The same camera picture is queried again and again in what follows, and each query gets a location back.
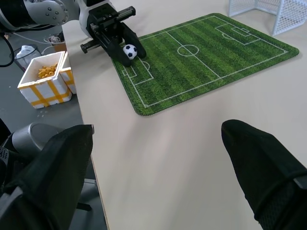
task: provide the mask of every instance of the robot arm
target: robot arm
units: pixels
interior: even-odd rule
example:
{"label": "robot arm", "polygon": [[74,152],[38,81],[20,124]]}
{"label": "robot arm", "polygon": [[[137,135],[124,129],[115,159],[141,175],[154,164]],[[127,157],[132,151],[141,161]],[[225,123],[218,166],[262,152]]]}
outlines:
{"label": "robot arm", "polygon": [[137,48],[140,58],[146,57],[136,34],[122,22],[134,15],[132,6],[117,12],[109,0],[0,0],[0,33],[79,20],[82,31],[93,39],[81,45],[84,53],[101,46],[128,67],[131,60],[119,45],[123,39]]}

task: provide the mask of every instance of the styrofoam box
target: styrofoam box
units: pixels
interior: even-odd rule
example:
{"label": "styrofoam box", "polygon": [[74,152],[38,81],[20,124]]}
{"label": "styrofoam box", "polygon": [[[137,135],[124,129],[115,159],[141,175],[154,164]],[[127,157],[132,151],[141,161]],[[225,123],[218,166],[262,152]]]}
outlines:
{"label": "styrofoam box", "polygon": [[61,62],[59,73],[73,94],[76,94],[76,86],[72,75],[71,63],[69,62],[68,52],[65,53]]}
{"label": "styrofoam box", "polygon": [[[59,75],[59,66],[65,52],[57,52],[31,60],[30,65],[21,78],[18,89],[27,101],[36,109],[69,101],[71,91]],[[38,71],[43,66],[53,66],[58,63],[54,76],[39,79]]]}

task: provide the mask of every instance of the soccer ball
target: soccer ball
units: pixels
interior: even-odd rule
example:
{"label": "soccer ball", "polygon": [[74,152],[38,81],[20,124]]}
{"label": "soccer ball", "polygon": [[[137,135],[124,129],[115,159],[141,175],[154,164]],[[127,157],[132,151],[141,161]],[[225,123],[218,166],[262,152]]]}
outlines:
{"label": "soccer ball", "polygon": [[123,50],[130,60],[133,60],[138,54],[138,51],[134,45],[125,45]]}

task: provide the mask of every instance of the miniature soccer goal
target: miniature soccer goal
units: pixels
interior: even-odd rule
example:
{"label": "miniature soccer goal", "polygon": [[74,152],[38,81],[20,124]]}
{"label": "miniature soccer goal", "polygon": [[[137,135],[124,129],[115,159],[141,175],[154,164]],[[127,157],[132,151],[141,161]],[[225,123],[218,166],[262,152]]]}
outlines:
{"label": "miniature soccer goal", "polygon": [[229,0],[229,17],[252,9],[276,15],[273,36],[296,28],[307,20],[307,0]]}

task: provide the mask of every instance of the green mat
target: green mat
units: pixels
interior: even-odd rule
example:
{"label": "green mat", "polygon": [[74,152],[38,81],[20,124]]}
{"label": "green mat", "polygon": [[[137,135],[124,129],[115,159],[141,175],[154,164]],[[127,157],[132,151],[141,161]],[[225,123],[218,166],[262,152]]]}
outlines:
{"label": "green mat", "polygon": [[140,37],[140,41],[146,58],[136,57],[129,68],[114,61],[140,115],[154,114],[299,53],[218,13]]}

